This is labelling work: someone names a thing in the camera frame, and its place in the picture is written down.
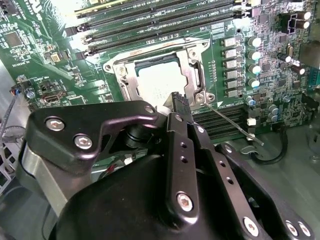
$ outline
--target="capacitor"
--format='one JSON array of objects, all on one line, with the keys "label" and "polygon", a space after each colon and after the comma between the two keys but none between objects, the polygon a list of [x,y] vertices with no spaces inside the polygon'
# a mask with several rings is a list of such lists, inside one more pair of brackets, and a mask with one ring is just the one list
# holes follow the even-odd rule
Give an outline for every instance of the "capacitor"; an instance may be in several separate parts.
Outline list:
[{"label": "capacitor", "polygon": [[36,94],[33,91],[28,91],[25,95],[28,99],[34,99],[36,97]]},{"label": "capacitor", "polygon": [[297,29],[307,29],[310,26],[308,21],[296,21],[295,28]]},{"label": "capacitor", "polygon": [[255,37],[255,36],[250,37],[248,41],[248,45],[255,48],[258,48],[261,45],[261,43],[262,43],[261,38]]},{"label": "capacitor", "polygon": [[257,88],[260,86],[260,82],[259,80],[255,79],[255,78],[251,78],[249,81],[248,81],[248,85],[252,88]]},{"label": "capacitor", "polygon": [[295,72],[298,75],[303,75],[306,72],[306,70],[301,66],[292,65],[290,68],[293,72]]},{"label": "capacitor", "polygon": [[286,55],[289,57],[293,57],[293,55],[294,55],[294,47],[293,46],[288,45],[286,47]]},{"label": "capacitor", "polygon": [[250,73],[253,73],[256,75],[261,73],[261,67],[255,64],[250,65],[248,70]]},{"label": "capacitor", "polygon": [[273,115],[272,113],[269,113],[269,119],[271,120],[271,122],[276,122],[278,121],[278,116],[277,115]]},{"label": "capacitor", "polygon": [[245,99],[245,101],[246,101],[246,104],[248,104],[249,106],[253,106],[253,105],[256,104],[256,101],[253,100],[251,96],[248,96],[248,97]]},{"label": "capacitor", "polygon": [[288,56],[287,54],[284,54],[282,52],[279,52],[277,55],[277,58],[285,63],[291,62],[292,58]]},{"label": "capacitor", "polygon": [[261,53],[258,51],[250,51],[248,57],[254,61],[257,61],[261,58]]},{"label": "capacitor", "polygon": [[311,12],[309,11],[297,11],[296,14],[300,20],[309,20],[311,18]]},{"label": "capacitor", "polygon": [[270,107],[269,107],[269,112],[273,115],[278,115],[279,114],[279,108],[277,108],[276,105],[272,104]]}]

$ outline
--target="microchip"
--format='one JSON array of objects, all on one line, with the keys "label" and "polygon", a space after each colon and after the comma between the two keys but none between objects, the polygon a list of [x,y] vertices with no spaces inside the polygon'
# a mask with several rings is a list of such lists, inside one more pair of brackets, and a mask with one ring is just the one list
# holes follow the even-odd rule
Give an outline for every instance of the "microchip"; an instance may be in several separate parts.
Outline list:
[{"label": "microchip", "polygon": [[267,15],[267,14],[261,14],[261,15],[259,16],[259,23],[260,23],[260,24],[264,24],[264,23],[266,23],[268,20],[269,20],[269,15]]},{"label": "microchip", "polygon": [[259,101],[260,98],[261,98],[261,94],[255,94],[255,95],[253,95],[253,100],[255,100],[255,101]]},{"label": "microchip", "polygon": [[298,116],[300,116],[300,112],[299,111],[292,113],[292,117],[293,118],[296,118]]},{"label": "microchip", "polygon": [[286,85],[287,80],[283,79],[283,80],[279,80],[278,81],[278,87],[283,87],[284,85]]},{"label": "microchip", "polygon": [[288,40],[288,36],[287,35],[280,36],[280,38],[279,38],[279,42],[280,43],[285,43],[287,40]]},{"label": "microchip", "polygon": [[269,71],[270,68],[271,68],[270,63],[266,63],[266,64],[263,64],[263,65],[262,65],[262,70],[263,70],[263,71]]},{"label": "microchip", "polygon": [[60,62],[61,61],[61,59],[60,59],[60,57],[59,57],[59,54],[58,53],[53,53],[53,54],[51,54],[51,59],[52,59],[52,61],[54,61],[55,63],[57,63],[57,62]]},{"label": "microchip", "polygon": [[293,84],[292,84],[292,87],[294,89],[298,89],[301,87],[301,82],[300,81],[294,81]]},{"label": "microchip", "polygon": [[22,42],[15,31],[4,35],[4,37],[11,48],[22,45]]}]

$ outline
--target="hole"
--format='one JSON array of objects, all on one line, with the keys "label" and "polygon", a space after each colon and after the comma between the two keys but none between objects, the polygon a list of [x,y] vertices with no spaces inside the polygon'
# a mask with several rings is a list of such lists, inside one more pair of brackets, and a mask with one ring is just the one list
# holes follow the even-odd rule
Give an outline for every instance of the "hole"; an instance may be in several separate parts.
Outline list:
[{"label": "hole", "polygon": [[183,147],[184,149],[187,148],[187,145],[186,145],[184,142],[181,142],[181,143],[180,143],[180,146]]},{"label": "hole", "polygon": [[220,165],[221,165],[222,167],[224,167],[224,168],[226,167],[226,164],[225,164],[223,161],[220,161],[219,163],[220,163]]},{"label": "hole", "polygon": [[0,172],[0,186],[4,186],[7,182],[7,178]]},{"label": "hole", "polygon": [[181,157],[180,157],[180,160],[181,160],[181,162],[183,162],[184,164],[187,164],[187,163],[188,163],[188,160],[187,160],[184,156],[181,156]]},{"label": "hole", "polygon": [[6,147],[6,148],[4,149],[4,156],[5,156],[5,158],[8,159],[8,158],[11,156],[11,154],[12,154],[12,153],[11,153],[11,151],[9,150],[9,148]]},{"label": "hole", "polygon": [[175,119],[177,119],[179,122],[183,121],[182,117],[180,117],[179,115],[175,115]]},{"label": "hole", "polygon": [[12,157],[9,158],[9,161],[13,164],[16,160],[15,160],[15,158],[12,156]]},{"label": "hole", "polygon": [[230,183],[231,185],[234,184],[234,181],[232,181],[232,179],[230,177],[227,177],[226,179],[227,179],[228,183]]}]

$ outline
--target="metal lever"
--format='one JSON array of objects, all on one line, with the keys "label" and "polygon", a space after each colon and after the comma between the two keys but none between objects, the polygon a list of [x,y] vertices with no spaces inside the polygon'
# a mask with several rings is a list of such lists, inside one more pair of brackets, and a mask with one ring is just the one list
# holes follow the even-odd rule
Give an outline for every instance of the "metal lever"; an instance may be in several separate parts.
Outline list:
[{"label": "metal lever", "polygon": [[273,239],[315,240],[311,227],[283,201],[275,190],[259,176],[229,144],[215,148],[225,155],[242,188],[261,207],[263,227]]}]

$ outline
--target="integrated circuit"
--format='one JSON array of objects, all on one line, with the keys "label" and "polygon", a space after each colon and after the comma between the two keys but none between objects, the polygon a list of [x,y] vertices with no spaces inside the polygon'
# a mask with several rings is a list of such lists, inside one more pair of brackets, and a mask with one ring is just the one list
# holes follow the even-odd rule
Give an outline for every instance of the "integrated circuit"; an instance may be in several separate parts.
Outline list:
[{"label": "integrated circuit", "polygon": [[8,33],[8,34],[5,34],[4,37],[5,37],[8,45],[11,48],[14,48],[14,47],[22,45],[22,42],[21,42],[18,34],[15,31],[11,32],[11,33]]}]

